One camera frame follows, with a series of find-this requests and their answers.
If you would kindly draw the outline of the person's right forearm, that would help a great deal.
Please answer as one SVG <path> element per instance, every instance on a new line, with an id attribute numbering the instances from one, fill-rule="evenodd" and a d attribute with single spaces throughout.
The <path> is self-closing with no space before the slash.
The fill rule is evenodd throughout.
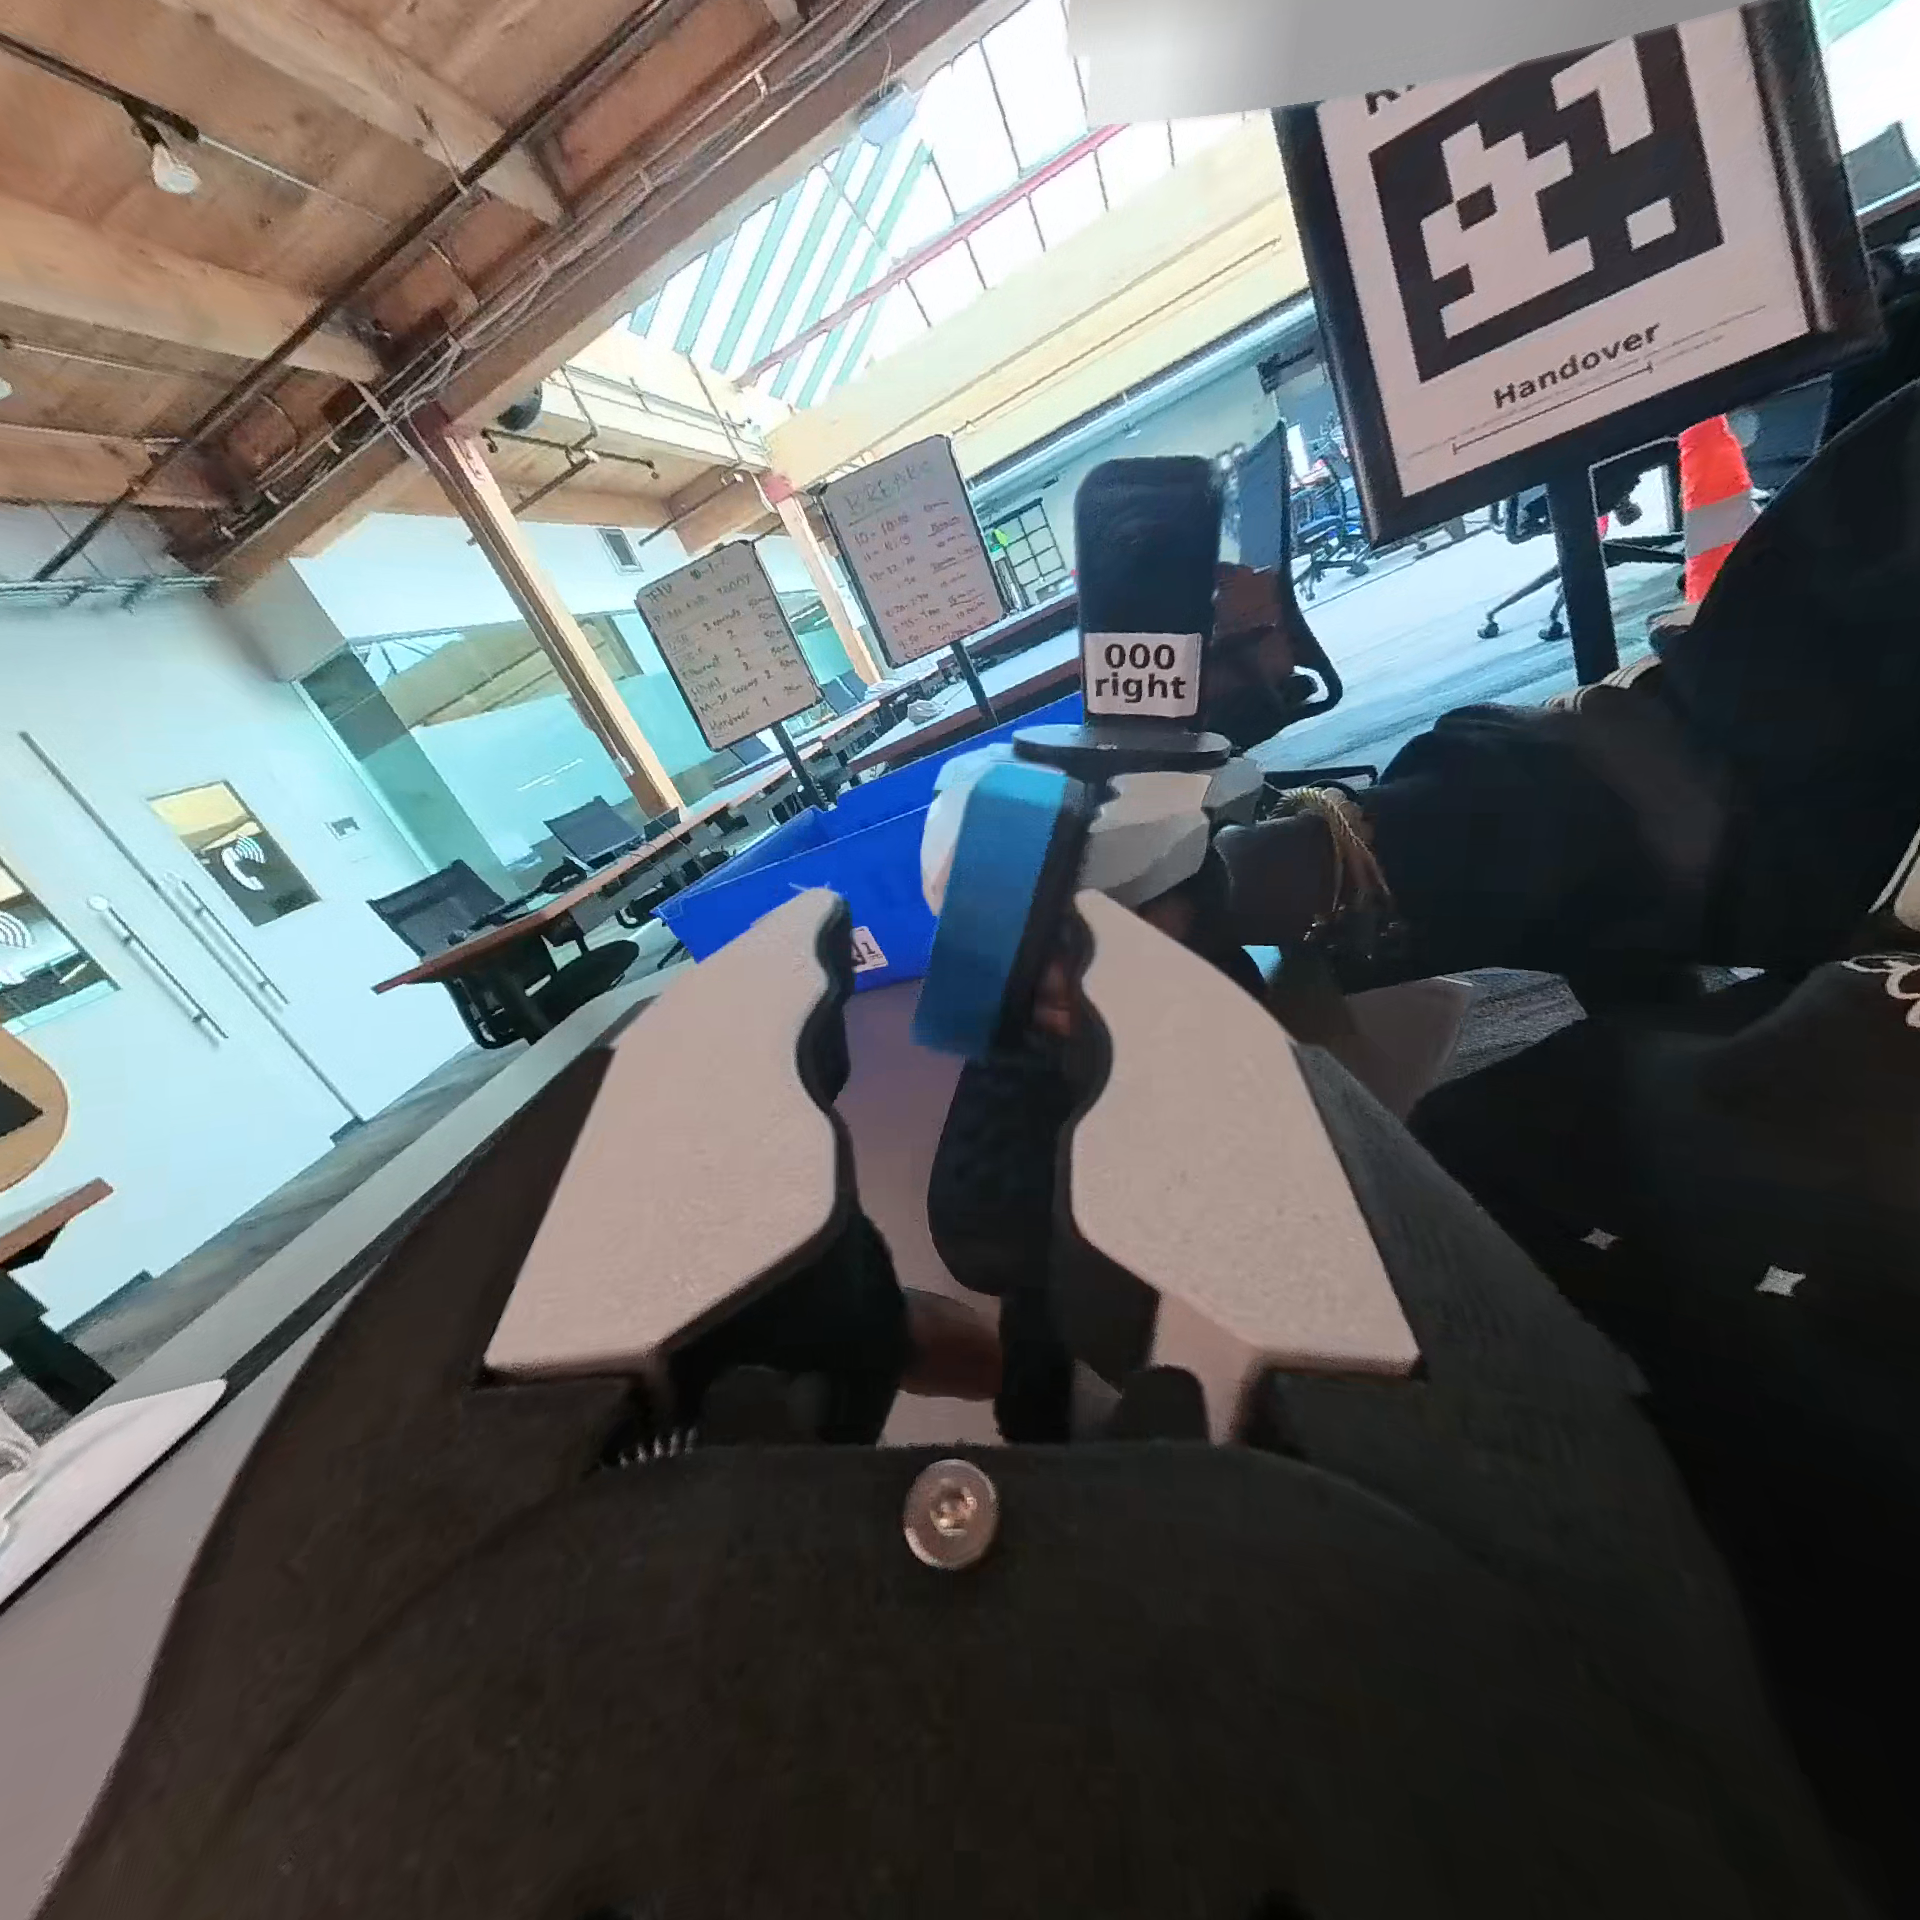
<path id="1" fill-rule="evenodd" d="M 1629 683 L 1434 718 L 1365 788 L 1369 981 L 1815 970 L 1920 812 L 1920 398 L 1852 421 Z"/>

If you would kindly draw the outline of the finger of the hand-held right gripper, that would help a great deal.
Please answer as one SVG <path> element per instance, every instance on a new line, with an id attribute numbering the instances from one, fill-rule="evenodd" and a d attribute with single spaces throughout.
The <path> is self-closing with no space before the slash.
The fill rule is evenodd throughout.
<path id="1" fill-rule="evenodd" d="M 1082 888 L 1121 902 L 1154 902 L 1204 875 L 1217 826 L 1250 826 L 1269 773 L 1222 768 L 1129 768 L 1106 781 L 1087 835 Z"/>
<path id="2" fill-rule="evenodd" d="M 947 902 L 970 788 L 1001 761 L 1017 761 L 1017 747 L 947 756 L 947 768 L 932 781 L 932 809 L 926 809 L 926 840 L 918 840 L 926 902 Z"/>

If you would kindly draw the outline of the blue black eraser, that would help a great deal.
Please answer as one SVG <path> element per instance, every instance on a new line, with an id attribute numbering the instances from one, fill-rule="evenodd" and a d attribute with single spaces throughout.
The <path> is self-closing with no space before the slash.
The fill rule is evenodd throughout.
<path id="1" fill-rule="evenodd" d="M 926 1222 L 978 1297 L 1156 1313 L 1091 1222 L 1091 1121 L 1121 1097 L 1121 1021 L 1091 997 L 1082 858 L 1102 793 L 1057 761 L 992 761 L 959 812 L 909 1041 L 959 1061 Z"/>

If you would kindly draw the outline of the wooden support post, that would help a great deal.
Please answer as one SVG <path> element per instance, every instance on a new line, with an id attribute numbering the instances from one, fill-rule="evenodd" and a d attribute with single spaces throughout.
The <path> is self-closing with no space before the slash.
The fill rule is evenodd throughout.
<path id="1" fill-rule="evenodd" d="M 546 657 L 555 668 L 576 718 L 613 756 L 625 793 L 650 812 L 687 809 L 682 781 L 666 773 L 660 747 L 650 744 L 641 718 L 618 706 L 604 650 L 591 648 L 582 620 L 564 605 L 546 555 L 520 530 L 503 482 L 474 425 L 457 425 L 443 398 L 404 421 L 408 450 L 434 472 L 446 501 L 457 513 L 466 533 L 490 559 L 499 588 L 520 601 L 526 625 L 540 635 Z"/>

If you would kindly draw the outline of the long wooden office desk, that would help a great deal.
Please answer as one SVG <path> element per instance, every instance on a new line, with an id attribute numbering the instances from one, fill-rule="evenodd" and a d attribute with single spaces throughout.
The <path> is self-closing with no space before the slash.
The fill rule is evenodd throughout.
<path id="1" fill-rule="evenodd" d="M 1038 648 L 1038 639 L 1059 639 L 1069 625 L 1075 625 L 1075 588 L 1057 593 L 1057 601 L 1038 601 L 1038 605 L 1031 605 L 1031 613 L 996 620 L 985 639 L 970 639 L 970 657 L 1006 657 L 1006 650 L 1031 650 L 1031 648 Z M 938 744 L 952 744 L 952 738 L 970 727 L 964 708 L 947 708 L 947 718 L 932 718 L 932 726 L 895 726 L 895 727 L 888 727 L 882 744 L 869 744 L 859 756 L 840 756 L 840 744 L 849 744 L 869 718 L 882 718 L 882 696 L 859 706 L 859 708 L 849 708 L 849 718 L 832 718 L 831 727 L 815 727 L 815 738 L 800 744 L 800 768 L 840 761 L 849 781 L 859 781 L 859 773 L 870 773 L 870 768 L 901 768 L 901 761 L 909 761 L 909 756 L 932 756 Z M 772 788 L 791 788 L 791 781 L 798 781 L 798 761 L 781 756 L 781 761 L 757 768 L 753 781 L 717 788 L 710 800 L 697 800 L 697 809 L 695 809 L 682 826 L 666 826 L 660 840 L 650 840 L 650 846 L 631 846 L 631 852 L 618 852 L 618 858 L 582 875 L 576 888 L 564 888 L 564 892 L 526 902 L 526 913 L 503 920 L 503 927 L 466 932 L 457 943 L 446 943 L 446 953 L 408 963 L 404 974 L 380 974 L 374 997 L 393 997 L 393 986 L 412 986 L 412 981 L 450 981 L 450 974 L 488 974 L 488 970 L 499 970 L 503 953 L 520 953 L 520 943 L 546 939 L 548 927 L 576 920 L 576 902 L 591 902 L 594 892 L 611 892 L 611 888 L 618 888 L 618 880 L 641 880 L 641 875 L 653 875 L 653 864 L 682 864 L 682 858 L 687 858 L 682 846 L 695 846 L 710 822 L 743 812 L 753 800 L 764 800 Z"/>

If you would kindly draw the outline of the orange traffic cone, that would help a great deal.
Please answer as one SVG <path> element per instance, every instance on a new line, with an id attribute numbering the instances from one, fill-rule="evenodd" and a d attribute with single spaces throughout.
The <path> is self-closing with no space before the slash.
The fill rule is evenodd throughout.
<path id="1" fill-rule="evenodd" d="M 1681 441 L 1681 605 L 1691 613 L 1723 584 L 1732 541 L 1757 514 L 1745 445 L 1729 415 L 1691 421 Z"/>

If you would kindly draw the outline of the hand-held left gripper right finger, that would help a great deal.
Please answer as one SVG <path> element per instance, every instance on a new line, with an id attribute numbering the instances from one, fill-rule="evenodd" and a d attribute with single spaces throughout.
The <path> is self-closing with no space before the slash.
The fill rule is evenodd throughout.
<path id="1" fill-rule="evenodd" d="M 1191 1372 L 1209 1435 L 1284 1377 L 1417 1377 L 1423 1345 L 1284 1029 L 1194 953 L 1075 899 L 1082 1051 L 1057 1317 L 1087 1372 Z"/>

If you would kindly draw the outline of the black chair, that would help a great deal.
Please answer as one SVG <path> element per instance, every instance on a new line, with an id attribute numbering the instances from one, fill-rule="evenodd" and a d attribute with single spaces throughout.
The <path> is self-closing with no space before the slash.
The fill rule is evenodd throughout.
<path id="1" fill-rule="evenodd" d="M 591 888 L 503 899 L 466 858 L 368 899 L 368 913 L 412 953 L 374 997 L 443 981 L 480 1048 L 546 1041 L 641 963 L 641 943 L 625 939 L 591 943 L 576 927 L 582 899 Z"/>

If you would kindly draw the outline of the brown leather chair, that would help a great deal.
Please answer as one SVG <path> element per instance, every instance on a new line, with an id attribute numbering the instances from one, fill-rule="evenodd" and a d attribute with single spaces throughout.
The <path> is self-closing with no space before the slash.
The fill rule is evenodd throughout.
<path id="1" fill-rule="evenodd" d="M 1229 472 L 1229 525 L 1217 570 L 1217 639 L 1204 726 L 1235 747 L 1258 747 L 1299 718 L 1336 706 L 1336 669 L 1292 593 L 1292 466 L 1284 425 L 1258 432 Z"/>

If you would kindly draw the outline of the written whiteboard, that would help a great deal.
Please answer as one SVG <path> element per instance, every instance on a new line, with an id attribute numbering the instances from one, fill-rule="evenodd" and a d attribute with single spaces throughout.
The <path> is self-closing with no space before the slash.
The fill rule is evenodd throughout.
<path id="1" fill-rule="evenodd" d="M 631 593 L 697 738 L 735 747 L 819 706 L 757 541 L 717 541 Z"/>
<path id="2" fill-rule="evenodd" d="M 831 476 L 819 513 L 888 668 L 952 650 L 1006 613 L 947 432 Z"/>

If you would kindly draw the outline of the blue plastic bin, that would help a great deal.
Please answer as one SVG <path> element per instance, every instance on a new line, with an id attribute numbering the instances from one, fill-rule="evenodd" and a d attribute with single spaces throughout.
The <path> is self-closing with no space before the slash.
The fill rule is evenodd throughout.
<path id="1" fill-rule="evenodd" d="M 800 809 L 757 846 L 734 852 L 710 880 L 671 892 L 660 927 L 687 943 L 687 956 L 710 956 L 798 892 L 832 892 L 855 920 L 855 986 L 926 974 L 938 939 L 918 880 L 932 788 L 947 761 L 1006 738 L 1017 726 L 985 727 L 849 788 L 832 809 Z"/>

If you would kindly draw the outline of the person's right hand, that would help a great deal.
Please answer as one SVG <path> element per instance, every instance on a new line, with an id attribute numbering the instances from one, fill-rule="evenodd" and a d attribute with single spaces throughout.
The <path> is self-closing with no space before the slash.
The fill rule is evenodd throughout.
<path id="1" fill-rule="evenodd" d="M 1311 927 L 1325 927 L 1342 902 L 1349 858 L 1336 846 L 1336 826 L 1311 809 L 1255 826 L 1222 826 L 1217 858 L 1229 888 L 1222 943 L 1235 953 L 1292 953 Z"/>

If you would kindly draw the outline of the printed marker sign board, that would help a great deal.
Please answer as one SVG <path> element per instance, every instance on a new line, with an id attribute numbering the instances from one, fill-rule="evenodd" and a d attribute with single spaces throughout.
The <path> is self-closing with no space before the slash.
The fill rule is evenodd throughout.
<path id="1" fill-rule="evenodd" d="M 1276 110 L 1369 541 L 1547 488 L 1617 669 L 1594 466 L 1880 351 L 1815 7 Z"/>

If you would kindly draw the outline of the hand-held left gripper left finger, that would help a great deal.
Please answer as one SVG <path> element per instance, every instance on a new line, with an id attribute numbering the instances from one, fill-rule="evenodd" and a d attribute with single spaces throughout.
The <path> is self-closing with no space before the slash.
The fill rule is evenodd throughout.
<path id="1" fill-rule="evenodd" d="M 849 1229 L 849 997 L 855 913 L 798 892 L 618 1029 L 490 1324 L 490 1377 L 666 1384 Z"/>

